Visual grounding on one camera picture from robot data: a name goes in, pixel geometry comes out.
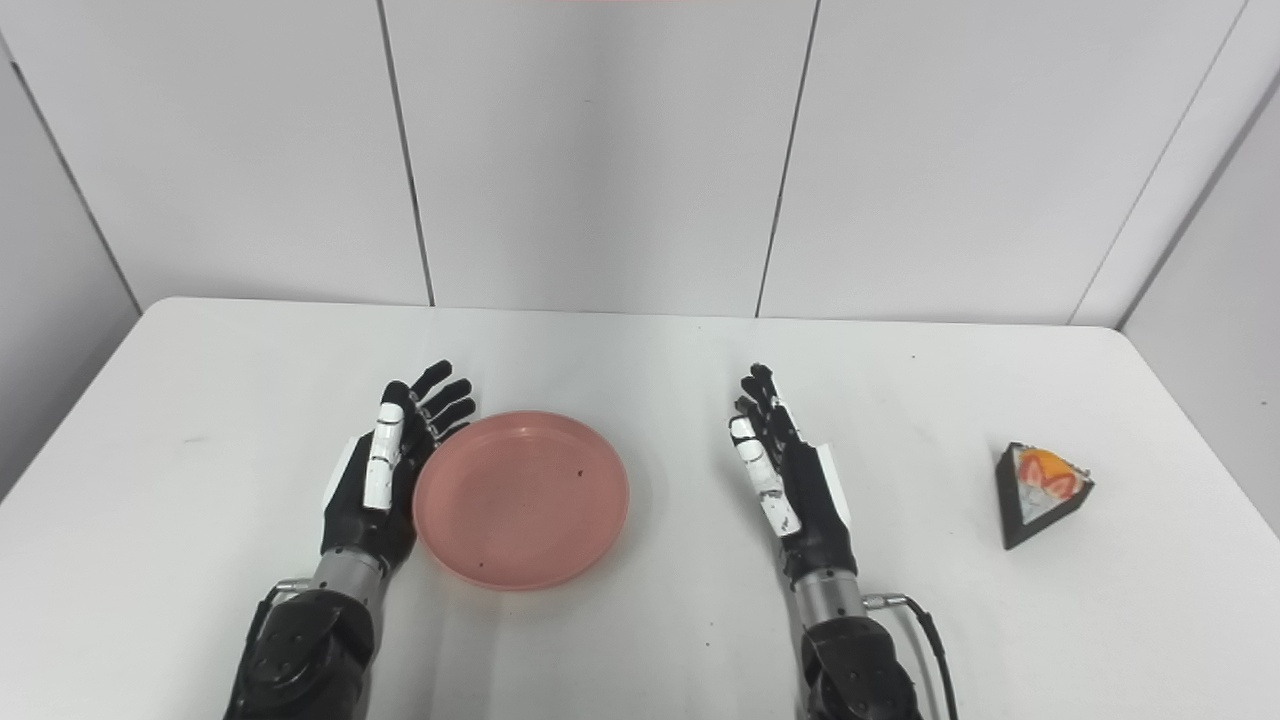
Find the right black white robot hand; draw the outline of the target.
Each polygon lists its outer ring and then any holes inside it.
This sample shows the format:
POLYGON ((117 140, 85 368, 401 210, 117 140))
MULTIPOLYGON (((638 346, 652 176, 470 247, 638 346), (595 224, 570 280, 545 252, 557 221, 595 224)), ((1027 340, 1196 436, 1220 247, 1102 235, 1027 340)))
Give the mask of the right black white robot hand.
POLYGON ((818 447, 806 442, 762 363, 741 379, 728 432, 735 452, 774 536, 791 584, 814 573, 858 574, 847 523, 841 518, 818 447))

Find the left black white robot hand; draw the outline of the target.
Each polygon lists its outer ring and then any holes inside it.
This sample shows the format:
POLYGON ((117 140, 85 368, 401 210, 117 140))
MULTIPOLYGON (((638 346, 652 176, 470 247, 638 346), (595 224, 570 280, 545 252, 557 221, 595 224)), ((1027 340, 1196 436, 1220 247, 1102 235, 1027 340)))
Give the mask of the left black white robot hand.
POLYGON ((358 552, 392 575, 416 541, 412 500, 428 460, 470 424, 472 383, 440 360, 412 383, 388 383, 369 432, 338 462, 325 502, 323 553, 358 552))

